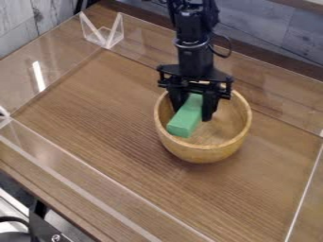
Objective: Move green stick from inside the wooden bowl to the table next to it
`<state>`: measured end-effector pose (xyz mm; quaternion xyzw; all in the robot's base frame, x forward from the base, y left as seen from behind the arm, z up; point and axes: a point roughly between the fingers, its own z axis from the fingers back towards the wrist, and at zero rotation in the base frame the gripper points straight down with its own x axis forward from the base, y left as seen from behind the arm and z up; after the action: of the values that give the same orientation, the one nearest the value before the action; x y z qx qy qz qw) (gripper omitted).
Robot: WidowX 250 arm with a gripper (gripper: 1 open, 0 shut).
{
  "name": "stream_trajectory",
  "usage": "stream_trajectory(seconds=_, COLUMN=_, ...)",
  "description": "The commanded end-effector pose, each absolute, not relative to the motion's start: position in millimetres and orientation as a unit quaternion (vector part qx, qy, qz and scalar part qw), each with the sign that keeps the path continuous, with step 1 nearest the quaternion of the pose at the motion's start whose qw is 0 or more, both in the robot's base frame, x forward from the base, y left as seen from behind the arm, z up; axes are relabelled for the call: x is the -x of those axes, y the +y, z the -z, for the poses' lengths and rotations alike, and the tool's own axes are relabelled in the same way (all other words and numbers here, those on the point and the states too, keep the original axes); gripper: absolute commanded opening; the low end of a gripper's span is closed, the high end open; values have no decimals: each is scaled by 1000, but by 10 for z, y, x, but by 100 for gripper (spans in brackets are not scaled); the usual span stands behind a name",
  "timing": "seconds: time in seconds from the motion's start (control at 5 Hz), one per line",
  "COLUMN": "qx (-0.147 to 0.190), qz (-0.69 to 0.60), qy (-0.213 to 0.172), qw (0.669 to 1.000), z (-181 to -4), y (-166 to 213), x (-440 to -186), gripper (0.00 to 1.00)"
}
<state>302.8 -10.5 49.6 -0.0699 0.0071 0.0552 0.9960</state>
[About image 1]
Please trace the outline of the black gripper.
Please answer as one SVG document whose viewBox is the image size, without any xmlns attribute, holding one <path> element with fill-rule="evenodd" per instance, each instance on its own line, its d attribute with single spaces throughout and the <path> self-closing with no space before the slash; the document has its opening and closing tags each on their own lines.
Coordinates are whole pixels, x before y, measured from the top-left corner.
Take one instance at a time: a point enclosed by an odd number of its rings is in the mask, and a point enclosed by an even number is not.
<svg viewBox="0 0 323 242">
<path fill-rule="evenodd" d="M 229 99 L 233 78 L 214 67 L 217 54 L 208 41 L 198 44 L 174 43 L 177 64 L 160 64 L 157 85 L 165 88 L 173 111 L 186 101 L 188 93 L 202 95 L 201 121 L 208 122 L 217 110 L 218 99 Z"/>
</svg>

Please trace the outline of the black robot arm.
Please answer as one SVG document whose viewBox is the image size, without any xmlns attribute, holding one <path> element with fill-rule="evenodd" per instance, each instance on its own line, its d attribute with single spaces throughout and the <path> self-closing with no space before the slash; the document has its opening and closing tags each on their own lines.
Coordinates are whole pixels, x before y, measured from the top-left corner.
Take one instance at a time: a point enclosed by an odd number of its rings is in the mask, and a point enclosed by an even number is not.
<svg viewBox="0 0 323 242">
<path fill-rule="evenodd" d="M 214 66 L 213 56 L 228 58 L 212 47 L 212 30 L 218 23 L 214 0 L 168 0 L 166 8 L 174 28 L 173 46 L 177 64 L 160 64 L 157 85 L 169 93 L 177 111 L 189 94 L 201 95 L 201 120 L 212 119 L 218 101 L 230 98 L 233 78 Z"/>
</svg>

